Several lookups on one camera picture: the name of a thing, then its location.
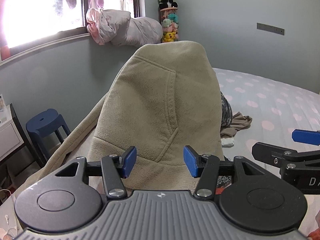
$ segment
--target plush toy storage tube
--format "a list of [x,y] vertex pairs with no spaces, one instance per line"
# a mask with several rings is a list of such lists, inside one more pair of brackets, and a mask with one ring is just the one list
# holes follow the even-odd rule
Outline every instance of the plush toy storage tube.
[[160,10],[161,25],[163,31],[162,42],[178,41],[178,9],[175,7]]

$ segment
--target sunlight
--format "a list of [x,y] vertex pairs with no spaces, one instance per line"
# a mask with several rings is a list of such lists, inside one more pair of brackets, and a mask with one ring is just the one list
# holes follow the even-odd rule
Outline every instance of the sunlight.
[[9,48],[82,26],[81,0],[76,0],[73,9],[66,0],[5,2],[4,32]]

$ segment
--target window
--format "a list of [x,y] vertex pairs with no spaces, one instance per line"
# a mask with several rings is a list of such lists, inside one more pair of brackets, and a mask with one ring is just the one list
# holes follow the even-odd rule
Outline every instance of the window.
[[0,0],[2,60],[49,41],[87,33],[88,6],[139,16],[138,0]]

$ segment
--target white cloth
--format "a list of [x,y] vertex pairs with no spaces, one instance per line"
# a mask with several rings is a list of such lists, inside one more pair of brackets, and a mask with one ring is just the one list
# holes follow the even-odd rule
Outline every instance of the white cloth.
[[114,45],[141,47],[146,44],[160,43],[162,26],[148,17],[131,18],[130,12],[89,8],[87,29],[99,45],[111,42]]
[[221,138],[222,147],[224,146],[233,146],[235,145],[235,139],[233,137],[230,138]]

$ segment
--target cable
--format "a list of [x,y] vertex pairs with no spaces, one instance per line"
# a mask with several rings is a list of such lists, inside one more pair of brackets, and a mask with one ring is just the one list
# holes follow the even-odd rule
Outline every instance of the cable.
[[[0,189],[0,192],[1,192],[1,191],[8,191],[8,192],[10,193],[10,198],[11,198],[11,201],[12,201],[12,207],[14,208],[13,195],[12,195],[11,191],[8,190],[8,189],[6,189],[6,188]],[[7,222],[8,227],[9,227],[9,229],[8,229],[7,232],[8,232],[8,233],[9,233],[9,231],[12,232],[12,229],[15,229],[15,230],[16,230],[16,236],[18,236],[19,228],[18,228],[18,223],[17,223],[17,218],[16,218],[16,216],[14,215],[16,225],[15,225],[13,228],[11,228],[10,225],[9,225],[9,216],[8,216],[8,215],[5,215],[4,217],[5,217],[5,220],[6,220],[6,222]]]

